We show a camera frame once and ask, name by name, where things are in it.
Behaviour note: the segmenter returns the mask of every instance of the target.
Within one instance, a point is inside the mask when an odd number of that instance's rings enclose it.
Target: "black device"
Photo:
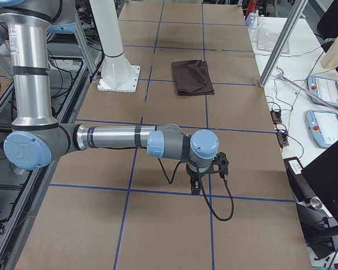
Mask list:
[[[320,19],[317,30],[323,39],[338,37],[338,0],[334,0]]]
[[[338,141],[308,164],[302,175],[338,222]]]
[[[297,205],[307,244],[324,258],[338,247],[338,141],[304,168],[296,157],[285,159],[284,164],[298,201],[318,196],[333,216]]]
[[[301,174],[303,166],[297,157],[289,157],[284,159],[284,165],[291,185],[292,191],[298,201],[305,201],[315,197],[315,193],[306,182]]]

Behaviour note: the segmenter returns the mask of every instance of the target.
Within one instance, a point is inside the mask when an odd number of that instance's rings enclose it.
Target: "blue tape line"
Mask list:
[[[94,123],[107,123],[107,124],[129,124],[129,125],[139,125],[140,123],[131,123],[131,122],[121,122],[121,121],[104,121],[104,120],[91,120],[91,119],[77,119],[77,121],[85,122],[94,122]],[[190,128],[190,129],[206,129],[206,127],[192,127],[188,125],[181,125],[180,128]],[[213,131],[233,131],[233,132],[251,132],[251,133],[265,133],[265,134],[275,134],[274,131],[262,131],[262,130],[243,130],[243,129],[233,129],[233,128],[207,128]]]
[[[212,83],[212,84],[222,84],[224,86],[256,86],[253,83]]]
[[[51,183],[51,187],[76,187],[76,188],[87,188],[90,190],[112,190],[112,191],[128,191],[127,188],[119,187],[99,187],[99,186],[83,186],[81,184],[57,184]]]
[[[146,45],[123,45],[124,47],[137,48],[158,48],[158,49],[178,49],[178,50],[202,50],[201,48],[182,48],[182,47],[162,47],[162,46],[146,46]],[[215,52],[217,49],[205,49],[206,51]]]
[[[144,102],[146,102],[147,99],[148,99],[149,86],[150,86],[150,79],[152,77],[152,71],[153,71],[153,65],[150,66],[149,79],[148,79],[148,84],[146,85],[146,94],[145,94]]]
[[[212,201],[212,178],[209,174],[209,202],[211,205],[213,205]],[[211,242],[211,255],[212,255],[212,270],[215,270],[215,253],[214,253],[214,227],[213,227],[213,214],[209,210],[210,215],[210,242]]]
[[[253,51],[246,51],[242,49],[222,49],[223,52],[253,52]]]
[[[130,191],[130,192],[138,192],[138,193],[151,193],[151,194],[167,194],[167,195],[180,195],[180,196],[203,196],[192,195],[191,193],[186,192],[171,192],[171,191],[158,191],[158,190],[140,190],[140,189],[132,189],[132,188],[118,188],[118,187],[100,187],[100,186],[83,186],[79,184],[50,184],[50,186],[54,187],[67,187],[67,188],[86,188],[86,189],[94,189],[94,190],[112,190],[112,191]],[[209,195],[209,197],[213,198],[222,198],[228,199],[228,195]],[[270,198],[259,198],[259,197],[244,197],[244,196],[233,196],[234,199],[237,200],[252,200],[252,201],[276,201],[278,203],[295,203],[295,200],[287,200],[287,199],[270,199]]]
[[[127,20],[127,19],[118,19],[118,21],[133,21],[137,23],[159,23],[159,21],[148,21],[148,20]],[[160,21],[164,24],[203,24],[202,22],[179,22],[179,21]],[[227,26],[247,26],[246,24],[215,24],[215,23],[204,23],[205,25],[227,25]]]
[[[228,195],[211,195],[213,198],[229,199]],[[243,196],[232,196],[233,199],[238,200],[250,200],[250,201],[276,201],[278,203],[295,203],[295,200],[286,199],[270,199],[270,198],[259,198],[259,197],[243,197]]]
[[[203,12],[203,5],[202,8],[202,34],[203,34],[203,60],[205,61],[205,37],[204,37],[204,12]]]
[[[138,192],[138,193],[151,193],[151,194],[167,194],[167,195],[180,195],[180,196],[200,196],[203,197],[203,195],[193,195],[191,193],[185,193],[185,192],[171,192],[171,191],[158,191],[158,190],[138,190],[138,189],[130,189],[131,192]]]
[[[120,233],[119,233],[119,239],[118,239],[118,245],[117,245],[117,252],[115,254],[115,260],[114,260],[113,270],[117,269],[117,263],[118,263],[118,257],[119,257],[119,251],[120,251],[120,244],[121,244],[121,241],[122,241],[123,229],[124,229],[124,223],[125,223],[125,217],[126,217],[126,211],[127,211],[128,202],[129,202],[130,187],[131,187],[131,183],[132,183],[132,180],[133,180],[133,174],[134,174],[136,154],[137,154],[137,149],[135,149],[134,158],[133,158],[133,165],[131,167],[130,180],[129,180],[129,185],[128,185],[128,191],[127,191],[127,194],[126,194],[126,199],[125,199],[125,206],[124,206],[122,224],[120,226]]]
[[[164,10],[164,3],[162,4],[162,11],[160,12],[160,18],[159,18],[159,25],[158,25],[158,31],[157,31],[157,37],[155,39],[155,47],[154,47],[154,52],[157,50],[157,45],[158,45],[158,37],[159,37],[159,30],[160,30],[160,24],[162,21],[162,16],[163,16],[163,10]]]
[[[205,120],[207,124],[207,128],[209,128],[209,112],[208,112],[208,98],[207,95],[205,95]]]

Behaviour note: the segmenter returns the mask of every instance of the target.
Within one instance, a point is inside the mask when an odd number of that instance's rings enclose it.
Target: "brown towel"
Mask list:
[[[212,95],[208,65],[202,60],[186,60],[171,63],[176,90],[179,96]]]

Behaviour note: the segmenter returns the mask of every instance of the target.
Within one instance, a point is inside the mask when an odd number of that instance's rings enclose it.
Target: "white table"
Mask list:
[[[286,19],[285,18],[271,18],[271,17],[261,17],[260,20],[262,21],[262,29],[270,29],[270,32],[278,32],[282,30]],[[257,49],[257,43],[252,42],[253,51],[256,53],[256,62],[259,68],[259,72],[262,73],[263,69],[269,59],[270,52],[260,51]],[[311,69],[314,66],[316,60],[320,57],[323,49],[320,48],[320,44],[316,37],[314,36],[310,26],[306,22],[305,19],[300,19],[289,39],[289,48],[290,54],[285,55],[282,54],[280,57],[277,66],[284,70],[284,75],[290,80],[304,80]],[[323,71],[328,71],[328,69],[324,69],[320,63],[320,60],[317,62],[315,68],[313,69],[312,74],[320,73]],[[273,71],[272,75],[278,74],[278,71]],[[335,70],[331,70],[321,74],[321,76],[326,78],[333,78],[338,79],[338,73]],[[304,147],[304,154],[303,157],[300,159],[303,166],[307,166],[312,160],[314,160],[318,155],[320,155],[324,149],[319,148],[315,142],[313,141],[312,135],[309,132],[306,120],[305,120],[305,113],[309,109],[313,110],[331,110],[322,105],[316,105],[312,103],[310,97],[304,93],[303,91],[299,91],[293,85],[283,82],[281,80],[275,80],[277,84],[277,97],[285,101],[289,104],[292,104],[297,95],[297,98],[293,111],[290,116],[290,112],[283,111],[282,112],[282,121],[284,125],[288,127],[288,122],[290,119],[290,126],[289,126],[289,135],[296,140],[298,140]],[[297,82],[299,85],[306,85],[305,81]],[[281,109],[290,109],[290,106],[286,105],[283,102],[278,101],[275,98],[275,85],[274,79],[271,78],[267,85],[265,86],[265,93],[269,96],[267,99],[268,101],[272,101],[270,97],[274,99],[274,102],[278,103],[281,106]],[[292,139],[289,140],[289,146],[284,147],[282,151],[283,158],[289,158],[293,156],[300,156],[302,153],[302,149],[300,145]],[[315,254],[311,249],[308,249],[308,252],[311,257],[312,265],[314,266],[323,266],[325,261],[315,261]]]

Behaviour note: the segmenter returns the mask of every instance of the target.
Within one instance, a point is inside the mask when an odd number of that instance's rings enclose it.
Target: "sticker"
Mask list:
[[[9,29],[9,42],[10,42],[10,52],[12,55],[19,54],[19,48],[17,47],[17,36],[15,29]]]
[[[302,173],[302,167],[298,163],[298,161],[295,160],[290,160],[289,165],[292,167],[292,170],[295,174],[301,174]]]

